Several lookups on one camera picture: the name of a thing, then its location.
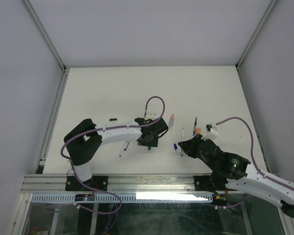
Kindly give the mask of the white marker green end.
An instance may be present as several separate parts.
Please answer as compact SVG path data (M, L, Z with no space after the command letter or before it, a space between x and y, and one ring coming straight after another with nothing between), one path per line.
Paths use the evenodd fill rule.
M127 141L125 146L124 146L124 151L126 151L128 149L129 144L130 144L130 141Z

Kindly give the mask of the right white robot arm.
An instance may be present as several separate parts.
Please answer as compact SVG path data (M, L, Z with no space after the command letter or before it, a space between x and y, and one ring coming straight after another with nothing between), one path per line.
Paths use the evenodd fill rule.
M241 191L273 204L294 219L293 182L257 169L248 159L222 151L212 140L203 140L201 135L178 145L185 155L200 159L212 171L203 179L195 177L197 188L213 193L225 189Z

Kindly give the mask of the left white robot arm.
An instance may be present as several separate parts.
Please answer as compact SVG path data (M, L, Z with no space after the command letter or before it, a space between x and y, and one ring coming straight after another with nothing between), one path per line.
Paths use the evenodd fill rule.
M137 117L120 125L96 125L90 118L83 120L64 137L64 148L77 175L76 185L82 190L91 188L93 178L89 162L100 146L136 141L140 146L157 147L158 140L168 130L163 118L151 120Z

